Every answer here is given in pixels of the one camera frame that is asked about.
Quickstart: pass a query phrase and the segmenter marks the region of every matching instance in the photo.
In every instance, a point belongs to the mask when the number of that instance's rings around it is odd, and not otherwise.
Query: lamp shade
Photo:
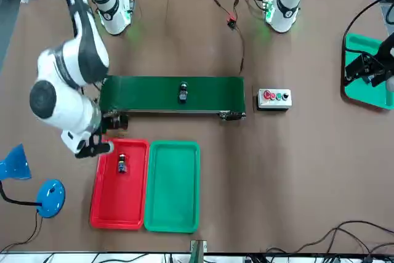
[[[6,158],[0,161],[0,181],[8,178],[19,180],[31,178],[22,144],[13,148]]]

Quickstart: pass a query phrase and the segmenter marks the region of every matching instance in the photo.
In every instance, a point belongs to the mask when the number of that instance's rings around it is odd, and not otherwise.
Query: red button
[[[271,92],[270,91],[264,91],[263,96],[266,100],[269,100],[271,98]]]

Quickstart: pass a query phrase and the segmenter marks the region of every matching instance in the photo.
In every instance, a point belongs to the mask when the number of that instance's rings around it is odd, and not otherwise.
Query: brown table surface
[[[231,10],[234,0],[219,0]],[[33,178],[4,182],[6,192],[35,199],[42,181],[61,179],[66,202],[44,220],[23,251],[188,251],[190,240],[207,240],[209,251],[257,252],[277,246],[291,252],[321,238],[348,219],[394,224],[394,117],[349,105],[340,97],[342,34],[371,0],[302,0],[291,32],[276,34],[254,4],[237,7],[246,41],[247,118],[223,123],[215,116],[136,116],[128,135],[154,140],[193,140],[201,146],[201,212],[192,235],[93,229],[90,201],[97,159],[77,160],[60,131],[33,116],[29,92],[37,57],[72,37],[63,0],[22,4],[0,76],[0,155],[25,146]],[[112,37],[103,32],[114,75],[238,75],[241,43],[213,0],[137,0],[133,27]],[[379,6],[353,32],[387,36]],[[286,113],[254,111],[260,87],[290,88]],[[26,239],[34,209],[0,201],[0,245]],[[351,225],[365,242],[390,240],[367,225]],[[307,248],[324,252],[327,243]],[[360,252],[343,233],[333,251]]]

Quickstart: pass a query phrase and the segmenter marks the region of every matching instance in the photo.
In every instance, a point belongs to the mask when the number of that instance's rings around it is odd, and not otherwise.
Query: small bottle
[[[119,155],[118,172],[120,172],[121,174],[124,174],[124,173],[127,172],[127,169],[126,169],[126,156],[125,156],[125,154],[120,154]]]

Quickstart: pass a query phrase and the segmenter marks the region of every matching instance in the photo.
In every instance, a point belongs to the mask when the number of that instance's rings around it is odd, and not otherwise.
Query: green light
[[[273,16],[273,13],[275,12],[275,8],[272,6],[268,11],[267,11],[267,13],[266,13],[266,15],[265,15],[265,21],[267,22],[267,23],[271,23],[271,21],[272,21],[272,16]]]

